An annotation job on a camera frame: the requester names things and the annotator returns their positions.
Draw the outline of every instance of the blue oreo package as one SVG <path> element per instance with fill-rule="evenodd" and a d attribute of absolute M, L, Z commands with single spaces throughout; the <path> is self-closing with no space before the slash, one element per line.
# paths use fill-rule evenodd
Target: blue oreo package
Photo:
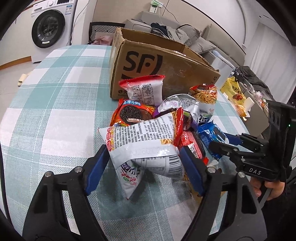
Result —
<path fill-rule="evenodd" d="M 212 141 L 219 141 L 225 144 L 229 144 L 227 136 L 216 124 L 213 123 L 213 121 L 199 126 L 197 132 L 199 133 L 201 141 L 203 142 L 211 156 L 219 160 L 222 155 L 210 151 L 209 145 Z"/>

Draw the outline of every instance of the cardboard box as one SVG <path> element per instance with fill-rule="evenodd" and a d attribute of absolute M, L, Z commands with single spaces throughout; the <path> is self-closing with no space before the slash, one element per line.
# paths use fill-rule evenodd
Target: cardboard box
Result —
<path fill-rule="evenodd" d="M 110 55 L 110 97 L 126 97 L 122 79 L 163 74 L 163 97 L 188 93 L 195 85 L 215 84 L 220 77 L 203 57 L 184 44 L 155 34 L 117 28 Z"/>

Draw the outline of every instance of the floor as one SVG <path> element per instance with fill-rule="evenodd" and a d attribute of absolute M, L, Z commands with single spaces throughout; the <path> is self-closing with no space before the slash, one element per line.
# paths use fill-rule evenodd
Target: floor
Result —
<path fill-rule="evenodd" d="M 35 69 L 37 65 L 27 62 L 0 70 L 0 122 L 18 91 L 17 83 L 19 78 L 22 74 L 27 74 Z"/>

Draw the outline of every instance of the human hand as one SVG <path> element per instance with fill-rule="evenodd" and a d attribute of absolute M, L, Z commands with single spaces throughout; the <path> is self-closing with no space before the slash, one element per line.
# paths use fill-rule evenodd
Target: human hand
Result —
<path fill-rule="evenodd" d="M 261 188 L 262 182 L 259 181 L 255 177 L 251 177 L 250 184 L 251 184 L 251 186 L 254 189 L 254 192 L 255 192 L 256 197 L 260 197 L 261 196 L 261 190 L 260 190 L 260 188 Z M 283 193 L 284 188 L 285 188 L 285 183 L 280 182 L 280 181 L 265 182 L 264 185 L 267 188 L 271 188 L 272 189 L 270 195 L 267 198 L 267 201 L 272 200 L 272 199 L 277 198 L 278 196 L 280 196 Z"/>

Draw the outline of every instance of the tablecloth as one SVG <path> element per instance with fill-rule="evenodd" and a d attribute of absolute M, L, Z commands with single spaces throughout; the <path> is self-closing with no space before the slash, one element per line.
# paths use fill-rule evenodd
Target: tablecloth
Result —
<path fill-rule="evenodd" d="M 7 109 L 0 142 L 9 212 L 19 233 L 44 173 L 65 173 L 82 166 L 103 144 L 97 129 L 109 125 L 117 106 L 109 96 L 110 52 L 110 46 L 98 45 L 54 50 L 24 81 Z M 220 93 L 213 119 L 224 132 L 247 133 Z M 233 171 L 227 157 L 220 162 Z M 63 196 L 71 225 L 67 192 Z M 110 162 L 89 202 L 109 240 L 180 241 L 194 215 L 185 182 L 146 171 L 127 200 Z M 212 232 L 220 226 L 223 205 L 225 195 Z"/>

